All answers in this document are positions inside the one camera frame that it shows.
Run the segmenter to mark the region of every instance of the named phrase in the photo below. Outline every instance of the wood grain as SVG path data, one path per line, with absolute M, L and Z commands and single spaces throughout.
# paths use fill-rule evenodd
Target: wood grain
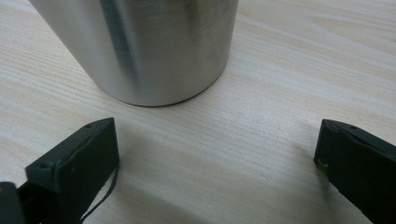
M 396 145 L 396 2 L 240 0 L 231 56 L 178 105 L 101 92 L 26 0 L 0 2 L 0 181 L 114 117 L 122 168 L 86 223 L 370 223 L 313 163 L 322 119 Z

